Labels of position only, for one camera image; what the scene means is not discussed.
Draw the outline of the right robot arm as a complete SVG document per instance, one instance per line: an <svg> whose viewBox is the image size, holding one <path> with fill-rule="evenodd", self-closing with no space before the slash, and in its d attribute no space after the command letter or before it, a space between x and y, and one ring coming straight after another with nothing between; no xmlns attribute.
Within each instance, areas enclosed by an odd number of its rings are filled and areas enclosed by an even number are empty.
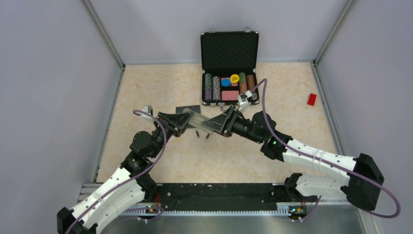
<svg viewBox="0 0 413 234"><path fill-rule="evenodd" d="M285 193L292 201L317 195L347 199L366 211L376 208L381 191L378 186L383 184L384 176L370 155L343 156L308 146L277 131L276 122L264 111L246 119L230 106L202 125L224 137L237 134L261 144L261 152L271 160L298 164L323 174L293 173L288 177Z"/></svg>

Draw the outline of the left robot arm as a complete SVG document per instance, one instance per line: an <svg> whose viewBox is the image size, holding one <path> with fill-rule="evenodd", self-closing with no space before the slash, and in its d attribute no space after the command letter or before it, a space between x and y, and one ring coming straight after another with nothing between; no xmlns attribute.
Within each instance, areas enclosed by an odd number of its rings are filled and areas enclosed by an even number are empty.
<svg viewBox="0 0 413 234"><path fill-rule="evenodd" d="M131 152L110 178L80 203L57 213L59 234L99 234L127 208L156 196L156 184L149 172L163 156L169 139L185 132L193 112L159 112L155 117L147 111L133 113L151 119L155 130L135 134Z"/></svg>

